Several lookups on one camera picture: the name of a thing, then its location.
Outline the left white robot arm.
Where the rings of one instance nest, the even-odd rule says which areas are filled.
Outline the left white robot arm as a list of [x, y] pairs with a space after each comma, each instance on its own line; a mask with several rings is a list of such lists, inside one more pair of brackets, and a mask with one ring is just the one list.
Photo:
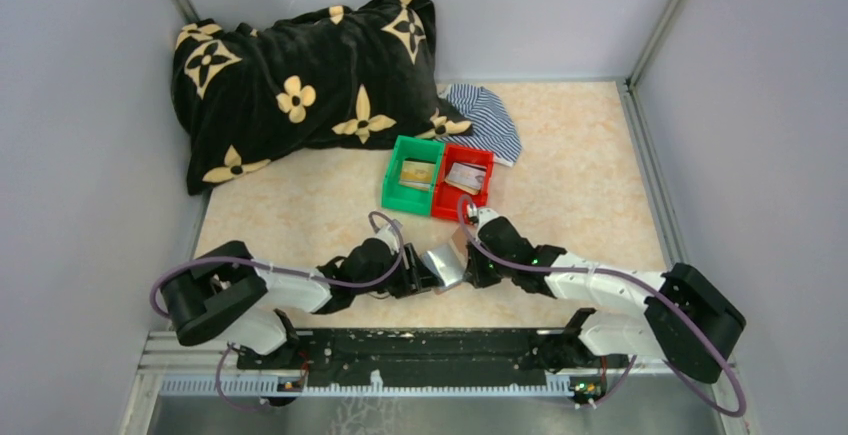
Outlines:
[[260, 262], [244, 242], [228, 242], [161, 277], [151, 301], [172, 322], [181, 345], [223, 341], [285, 369], [300, 354], [287, 310], [328, 315], [351, 307], [360, 295], [400, 299], [442, 284], [393, 220], [348, 255], [309, 270]]

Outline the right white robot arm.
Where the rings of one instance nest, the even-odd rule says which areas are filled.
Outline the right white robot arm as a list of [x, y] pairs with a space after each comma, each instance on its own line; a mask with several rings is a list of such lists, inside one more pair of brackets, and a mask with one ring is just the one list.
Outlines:
[[581, 257], [563, 247], [532, 245], [511, 221], [489, 207], [470, 205], [471, 275], [506, 278], [523, 291], [580, 301], [563, 340], [576, 367], [599, 356], [661, 358], [698, 382], [718, 381], [746, 319], [695, 267], [677, 262], [662, 271], [625, 271]]

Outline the pink leather card holder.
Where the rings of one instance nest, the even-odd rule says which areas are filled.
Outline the pink leather card holder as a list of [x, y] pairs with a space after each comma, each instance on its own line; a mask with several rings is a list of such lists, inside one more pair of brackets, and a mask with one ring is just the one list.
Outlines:
[[425, 251], [421, 256], [424, 265], [438, 279], [437, 292], [445, 292], [465, 281], [468, 266], [467, 246], [466, 235], [461, 229], [457, 229], [445, 243]]

